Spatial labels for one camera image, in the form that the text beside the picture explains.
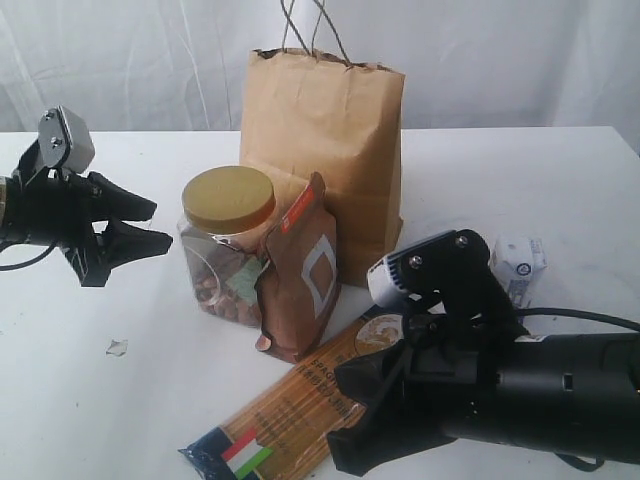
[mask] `white backdrop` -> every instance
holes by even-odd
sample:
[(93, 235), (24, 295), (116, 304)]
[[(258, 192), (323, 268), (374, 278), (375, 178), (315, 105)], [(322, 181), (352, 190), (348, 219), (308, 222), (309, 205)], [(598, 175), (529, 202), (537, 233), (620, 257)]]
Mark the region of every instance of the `white backdrop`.
[[(638, 0), (327, 10), (352, 60), (407, 74), (405, 127), (613, 125), (640, 150)], [(294, 17), (308, 38), (315, 5)], [(238, 129), (248, 51), (283, 26), (279, 0), (0, 0), (0, 130), (33, 130), (58, 103), (93, 130)], [(318, 46), (337, 52), (329, 33)]]

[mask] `white tabletop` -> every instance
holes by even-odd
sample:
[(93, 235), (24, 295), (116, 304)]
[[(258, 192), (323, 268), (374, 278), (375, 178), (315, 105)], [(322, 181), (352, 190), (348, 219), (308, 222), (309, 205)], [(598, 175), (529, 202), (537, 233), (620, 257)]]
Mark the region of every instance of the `white tabletop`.
[[(92, 169), (158, 203), (151, 227), (175, 232), (183, 185), (237, 162), (237, 132), (95, 133)], [(10, 175), (34, 134), (0, 134)], [(401, 242), (472, 228), (539, 236), (549, 260), (536, 305), (635, 319), (640, 313), (640, 160), (611, 128), (406, 131)], [(36, 253), (7, 250), (0, 263)], [(180, 245), (81, 289), (59, 252), (0, 273), (0, 478), (193, 479), (176, 452), (225, 420), (289, 365), (258, 353), (257, 333), (200, 312)], [(345, 288), (331, 335), (370, 305)], [(603, 330), (529, 320), (534, 332)], [(129, 341), (106, 356), (112, 339)], [(638, 478), (608, 463), (589, 478)], [(351, 478), (331, 460), (315, 478)], [(553, 455), (459, 440), (378, 467), (369, 479), (584, 479)]]

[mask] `italian flag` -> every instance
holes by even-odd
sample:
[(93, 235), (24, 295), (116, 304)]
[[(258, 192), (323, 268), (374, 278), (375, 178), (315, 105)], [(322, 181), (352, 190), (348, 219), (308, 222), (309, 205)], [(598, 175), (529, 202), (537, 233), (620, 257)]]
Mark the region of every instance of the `italian flag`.
[(243, 480), (271, 453), (271, 449), (258, 445), (256, 429), (250, 428), (222, 454), (222, 459), (236, 478)]

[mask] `plastic jar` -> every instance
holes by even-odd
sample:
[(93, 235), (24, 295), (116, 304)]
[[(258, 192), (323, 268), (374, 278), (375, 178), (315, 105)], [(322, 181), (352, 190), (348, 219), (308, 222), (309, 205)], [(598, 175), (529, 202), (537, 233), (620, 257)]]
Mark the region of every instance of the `plastic jar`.
[(266, 262), (260, 242), (276, 221), (271, 180), (249, 167), (214, 168), (187, 184), (182, 205), (178, 229), (200, 307), (260, 326), (255, 284)]

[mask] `screw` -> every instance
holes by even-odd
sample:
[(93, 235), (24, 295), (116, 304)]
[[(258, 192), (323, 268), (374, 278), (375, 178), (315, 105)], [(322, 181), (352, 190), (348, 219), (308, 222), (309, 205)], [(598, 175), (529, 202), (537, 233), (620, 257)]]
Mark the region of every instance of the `screw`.
[(409, 259), (409, 266), (414, 270), (417, 270), (422, 265), (422, 257), (419, 255), (414, 255)]
[(469, 245), (469, 239), (464, 235), (460, 235), (458, 238), (456, 238), (456, 247), (464, 248), (467, 245)]

